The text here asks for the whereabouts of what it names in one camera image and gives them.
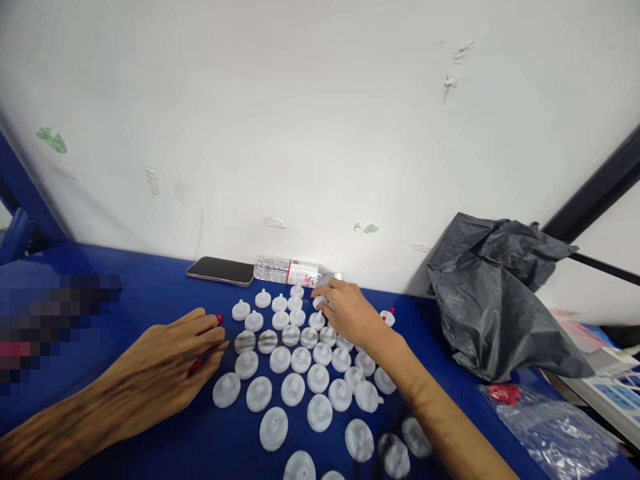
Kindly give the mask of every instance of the hand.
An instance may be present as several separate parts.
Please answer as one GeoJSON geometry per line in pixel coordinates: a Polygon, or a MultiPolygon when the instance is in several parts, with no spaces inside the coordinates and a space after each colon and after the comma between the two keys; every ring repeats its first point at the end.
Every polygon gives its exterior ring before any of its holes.
{"type": "Polygon", "coordinates": [[[365,350],[370,341],[377,337],[376,333],[386,332],[380,328],[386,327],[391,331],[355,283],[332,278],[328,284],[311,292],[311,298],[318,295],[324,296],[333,306],[331,308],[326,303],[320,304],[320,310],[331,322],[331,326],[344,338],[365,350]]]}

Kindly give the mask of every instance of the plastic water bottle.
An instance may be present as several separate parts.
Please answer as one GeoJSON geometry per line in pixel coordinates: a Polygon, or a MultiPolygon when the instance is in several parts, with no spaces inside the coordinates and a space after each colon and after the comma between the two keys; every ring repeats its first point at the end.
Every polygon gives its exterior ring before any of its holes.
{"type": "Polygon", "coordinates": [[[317,263],[302,262],[282,257],[260,257],[253,267],[253,276],[258,280],[288,283],[315,288],[324,285],[330,278],[342,280],[342,275],[317,263]]]}

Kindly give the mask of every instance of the plastic bottle cap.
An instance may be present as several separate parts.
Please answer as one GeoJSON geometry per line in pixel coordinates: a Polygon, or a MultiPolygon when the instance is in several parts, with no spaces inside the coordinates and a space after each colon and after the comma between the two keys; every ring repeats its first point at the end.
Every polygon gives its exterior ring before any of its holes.
{"type": "Polygon", "coordinates": [[[295,407],[305,395],[305,380],[297,373],[290,373],[285,377],[280,388],[282,401],[288,407],[295,407]]]}
{"type": "Polygon", "coordinates": [[[265,330],[258,337],[258,350],[269,354],[278,346],[278,334],[273,330],[265,330]]]}
{"type": "Polygon", "coordinates": [[[304,347],[298,347],[291,354],[291,368],[296,373],[304,373],[311,365],[311,353],[304,347]]]}
{"type": "Polygon", "coordinates": [[[351,356],[349,352],[338,347],[333,351],[333,357],[331,358],[331,365],[336,372],[344,373],[351,366],[351,356]]]}
{"type": "Polygon", "coordinates": [[[319,363],[320,365],[324,365],[325,367],[330,364],[331,359],[333,358],[333,352],[331,351],[331,347],[326,343],[318,343],[313,348],[313,361],[319,363]]]}
{"type": "Polygon", "coordinates": [[[279,310],[273,314],[271,326],[276,330],[282,330],[289,324],[289,314],[284,310],[279,310]]]}
{"type": "Polygon", "coordinates": [[[373,455],[373,435],[365,422],[354,419],[345,430],[345,443],[352,459],[364,463],[373,455]]]}
{"type": "Polygon", "coordinates": [[[269,358],[269,366],[272,372],[282,373],[289,368],[291,363],[291,352],[286,347],[277,347],[271,352],[269,358]]]}
{"type": "Polygon", "coordinates": [[[247,389],[247,406],[254,413],[261,412],[271,401],[271,382],[266,377],[254,379],[247,389]]]}
{"type": "Polygon", "coordinates": [[[325,317],[322,312],[315,312],[309,316],[309,326],[320,331],[325,326],[325,317]]]}
{"type": "Polygon", "coordinates": [[[336,411],[348,409],[351,406],[351,400],[353,400],[349,384],[342,379],[332,381],[329,387],[329,400],[336,411]]]}
{"type": "Polygon", "coordinates": [[[304,290],[304,288],[302,288],[302,285],[300,285],[300,282],[298,282],[294,286],[291,287],[291,290],[289,291],[289,294],[292,297],[302,298],[302,297],[305,296],[305,290],[304,290]]]}
{"type": "Polygon", "coordinates": [[[307,374],[307,385],[314,393],[322,393],[329,385],[329,372],[322,365],[312,365],[307,374]]]}
{"type": "Polygon", "coordinates": [[[311,456],[302,450],[295,452],[285,465],[283,480],[315,480],[315,465],[311,456]]]}
{"type": "Polygon", "coordinates": [[[255,334],[249,330],[244,330],[238,334],[233,342],[235,352],[240,355],[246,351],[251,351],[255,347],[255,334]]]}
{"type": "Polygon", "coordinates": [[[410,417],[402,422],[402,436],[416,458],[427,458],[433,452],[433,447],[415,417],[410,417]]]}
{"type": "Polygon", "coordinates": [[[266,451],[276,451],[285,441],[289,419],[280,407],[267,410],[260,423],[260,444],[266,451]]]}
{"type": "Polygon", "coordinates": [[[387,372],[382,370],[382,367],[378,367],[378,370],[373,374],[373,381],[382,393],[390,395],[395,392],[394,382],[392,382],[391,378],[387,375],[387,372]]]}
{"type": "Polygon", "coordinates": [[[350,342],[340,334],[338,334],[335,344],[340,348],[344,348],[346,351],[353,350],[353,342],[350,342]]]}
{"type": "Polygon", "coordinates": [[[378,390],[370,381],[358,382],[355,386],[355,402],[365,412],[373,413],[378,404],[384,403],[384,399],[378,395],[378,390]]]}
{"type": "Polygon", "coordinates": [[[271,309],[274,312],[284,311],[287,309],[287,299],[282,296],[282,293],[279,297],[273,299],[273,302],[271,302],[271,309]]]}
{"type": "Polygon", "coordinates": [[[245,330],[257,332],[262,328],[263,323],[264,317],[262,316],[262,313],[258,313],[254,310],[247,315],[247,318],[245,318],[245,330]]]}
{"type": "Polygon", "coordinates": [[[385,433],[378,441],[378,455],[385,472],[394,480],[406,477],[411,471],[409,453],[402,440],[392,433],[385,433]]]}
{"type": "Polygon", "coordinates": [[[242,299],[236,303],[231,309],[231,317],[234,320],[242,321],[247,318],[247,315],[251,311],[251,307],[248,303],[242,301],[242,299]]]}
{"type": "Polygon", "coordinates": [[[314,395],[307,407],[307,420],[313,431],[324,432],[333,419],[333,408],[331,402],[321,393],[314,395]]]}
{"type": "Polygon", "coordinates": [[[287,306],[289,310],[294,311],[302,308],[302,298],[300,297],[291,297],[287,302],[287,306]]]}
{"type": "Polygon", "coordinates": [[[302,309],[293,310],[289,314],[289,321],[292,325],[296,327],[302,327],[305,324],[305,320],[307,319],[306,314],[302,311],[302,309]]]}
{"type": "Polygon", "coordinates": [[[270,303],[271,294],[264,289],[255,296],[255,306],[258,308],[267,308],[270,303]]]}
{"type": "Polygon", "coordinates": [[[338,334],[332,326],[323,327],[322,330],[320,330],[320,341],[330,347],[335,345],[337,338],[338,334]]]}
{"type": "Polygon", "coordinates": [[[282,330],[282,343],[288,347],[294,346],[300,340],[300,329],[295,325],[287,325],[282,330]]]}
{"type": "Polygon", "coordinates": [[[240,394],[240,378],[234,372],[225,373],[213,386],[213,404],[227,408],[240,394]]]}
{"type": "Polygon", "coordinates": [[[318,332],[314,328],[307,327],[300,334],[300,344],[311,350],[318,343],[318,332]]]}

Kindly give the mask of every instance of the blue tabletop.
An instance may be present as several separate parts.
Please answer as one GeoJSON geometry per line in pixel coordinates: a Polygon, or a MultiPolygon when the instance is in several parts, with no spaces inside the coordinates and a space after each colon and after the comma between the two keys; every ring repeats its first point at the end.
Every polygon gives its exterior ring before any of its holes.
{"type": "MultiPolygon", "coordinates": [[[[100,287],[111,292],[110,298],[94,293],[90,311],[80,311],[79,317],[72,317],[69,328],[61,331],[60,341],[51,342],[49,356],[32,360],[30,369],[23,369],[20,378],[14,378],[17,382],[0,396],[0,433],[86,386],[151,325],[170,323],[196,307],[204,307],[207,313],[224,316],[227,338],[234,339],[243,330],[243,322],[231,318],[231,308],[239,299],[254,306],[255,295],[262,288],[272,296],[280,293],[289,296],[290,286],[277,283],[254,281],[250,288],[244,289],[188,278],[185,270],[189,265],[190,262],[184,260],[66,243],[0,267],[3,323],[16,322],[20,315],[33,315],[34,308],[51,308],[50,289],[56,291],[62,287],[86,292],[92,287],[95,292],[100,287]]],[[[395,308],[394,329],[404,336],[420,362],[516,474],[522,479],[547,478],[482,398],[479,380],[451,359],[440,330],[436,302],[374,290],[363,290],[363,293],[376,310],[395,308]]],[[[313,311],[309,294],[306,290],[303,298],[307,318],[313,311]]],[[[71,314],[78,314],[73,308],[71,314]]],[[[265,316],[263,329],[271,328],[271,309],[258,310],[265,316]]],[[[269,369],[268,356],[261,353],[258,356],[256,376],[267,376],[273,385],[269,408],[282,407],[289,418],[287,438],[276,452],[268,453],[260,446],[258,431],[264,411],[252,413],[247,408],[245,395],[250,380],[242,382],[240,396],[232,406],[218,409],[211,400],[215,381],[234,370],[237,356],[230,346],[219,371],[186,410],[98,454],[70,477],[280,479],[288,458],[296,450],[305,450],[312,456],[318,479],[332,469],[347,479],[384,477],[377,452],[362,465],[352,460],[345,446],[344,432],[350,420],[362,418],[376,441],[389,431],[401,438],[400,424],[411,413],[397,391],[384,396],[385,403],[375,413],[365,413],[353,402],[346,412],[334,412],[328,430],[315,433],[306,418],[307,404],[313,394],[307,389],[298,406],[286,407],[280,397],[280,387],[285,374],[291,370],[276,375],[269,369]]],[[[328,370],[331,379],[342,377],[331,366],[328,370]]],[[[560,398],[531,370],[521,371],[520,380],[535,383],[542,392],[560,398]]],[[[412,476],[416,478],[445,475],[435,455],[422,461],[411,454],[410,458],[412,476]]],[[[640,476],[635,468],[618,456],[606,471],[594,478],[636,477],[640,476]]]]}

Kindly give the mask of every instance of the white wall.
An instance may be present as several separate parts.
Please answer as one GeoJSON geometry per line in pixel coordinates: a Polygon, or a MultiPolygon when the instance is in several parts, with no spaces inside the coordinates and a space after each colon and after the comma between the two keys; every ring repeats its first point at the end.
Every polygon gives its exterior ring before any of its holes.
{"type": "Polygon", "coordinates": [[[546,222],[636,126],[639,27],[634,0],[4,1],[0,115],[79,241],[417,293],[413,243],[546,222]]]}

